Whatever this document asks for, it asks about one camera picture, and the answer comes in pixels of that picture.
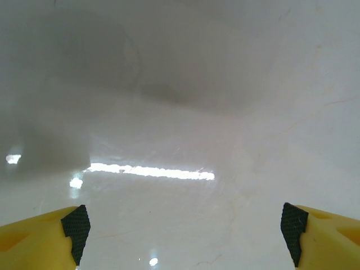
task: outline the glossy floor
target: glossy floor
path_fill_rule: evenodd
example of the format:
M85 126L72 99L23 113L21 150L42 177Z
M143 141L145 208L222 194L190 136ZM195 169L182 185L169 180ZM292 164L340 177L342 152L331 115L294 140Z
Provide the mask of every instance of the glossy floor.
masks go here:
M3 1L0 224L85 204L81 270L286 270L284 202L360 219L360 2L271 2L57 0L132 37L121 91L120 28Z

